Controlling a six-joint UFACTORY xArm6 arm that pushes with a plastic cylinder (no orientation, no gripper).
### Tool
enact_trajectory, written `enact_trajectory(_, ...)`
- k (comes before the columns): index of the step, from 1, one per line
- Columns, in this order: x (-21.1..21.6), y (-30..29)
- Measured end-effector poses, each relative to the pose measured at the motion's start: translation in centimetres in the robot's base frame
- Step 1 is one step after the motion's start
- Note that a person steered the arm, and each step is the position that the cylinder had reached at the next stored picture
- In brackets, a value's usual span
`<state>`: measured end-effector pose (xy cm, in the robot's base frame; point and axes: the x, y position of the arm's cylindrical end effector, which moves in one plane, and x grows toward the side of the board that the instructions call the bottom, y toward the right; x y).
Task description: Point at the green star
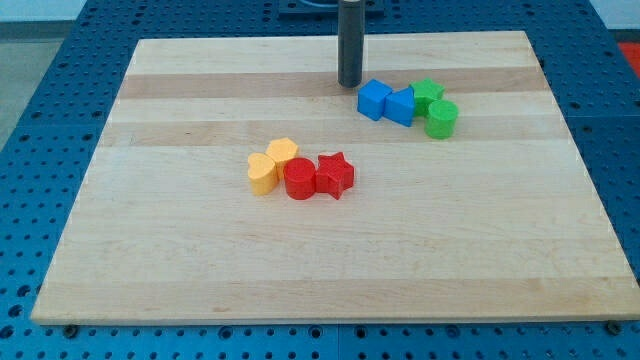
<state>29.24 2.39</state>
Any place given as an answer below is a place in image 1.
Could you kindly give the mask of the dark grey cylindrical pointer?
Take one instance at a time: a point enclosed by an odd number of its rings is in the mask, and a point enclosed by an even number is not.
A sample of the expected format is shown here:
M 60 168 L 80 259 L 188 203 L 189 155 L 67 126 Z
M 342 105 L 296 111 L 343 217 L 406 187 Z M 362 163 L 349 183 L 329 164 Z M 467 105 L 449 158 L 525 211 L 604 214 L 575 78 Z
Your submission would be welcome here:
M 338 83 L 345 88 L 362 81 L 364 23 L 362 0 L 338 1 Z

